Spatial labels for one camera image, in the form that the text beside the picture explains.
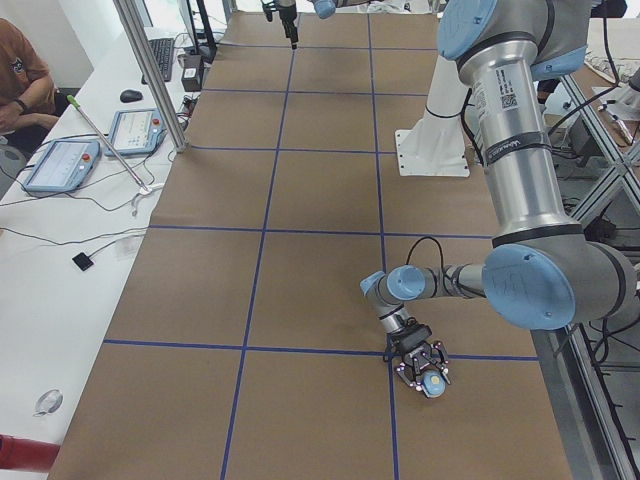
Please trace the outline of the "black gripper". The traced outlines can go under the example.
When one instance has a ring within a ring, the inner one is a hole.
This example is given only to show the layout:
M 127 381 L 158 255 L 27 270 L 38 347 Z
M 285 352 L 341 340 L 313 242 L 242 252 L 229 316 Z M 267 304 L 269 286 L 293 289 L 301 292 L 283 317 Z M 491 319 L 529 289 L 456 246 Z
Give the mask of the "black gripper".
M 424 365 L 426 371 L 438 371 L 447 385 L 451 384 L 449 378 L 449 356 L 440 340 L 428 343 L 432 330 L 428 325 L 413 323 L 400 330 L 387 334 L 387 361 L 395 356 L 404 358 L 396 367 L 396 374 L 404 383 L 416 391 L 423 390 Z M 426 358 L 420 360 L 415 357 L 414 350 L 426 353 Z
M 297 7 L 295 0 L 277 0 L 276 4 L 278 6 L 278 12 L 280 19 L 283 20 L 283 28 L 285 31 L 285 36 L 291 42 L 291 48 L 297 49 L 299 36 L 298 36 L 298 28 L 295 23 L 291 20 L 295 20 L 297 18 Z

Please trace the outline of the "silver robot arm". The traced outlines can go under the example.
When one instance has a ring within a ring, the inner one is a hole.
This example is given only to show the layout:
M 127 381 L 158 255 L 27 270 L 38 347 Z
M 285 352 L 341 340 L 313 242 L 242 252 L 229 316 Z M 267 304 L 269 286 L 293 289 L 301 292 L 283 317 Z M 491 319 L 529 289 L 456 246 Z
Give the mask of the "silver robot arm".
M 386 357 L 429 398 L 445 391 L 449 361 L 429 327 L 407 312 L 410 301 L 483 297 L 528 330 L 606 319 L 635 301 L 630 261 L 588 241 L 564 210 L 534 88 L 582 65 L 590 16 L 587 1 L 451 1 L 444 10 L 438 50 L 472 92 L 500 230 L 482 264 L 405 264 L 361 283 L 385 328 Z
M 364 1 L 349 0 L 313 0 L 311 1 L 314 11 L 320 19 L 329 18 L 338 8 L 356 6 L 364 4 Z M 285 37 L 290 41 L 291 48 L 295 50 L 298 46 L 298 29 L 296 26 L 297 5 L 295 0 L 275 0 L 262 3 L 262 10 L 268 22 L 273 21 L 274 13 L 280 18 Z

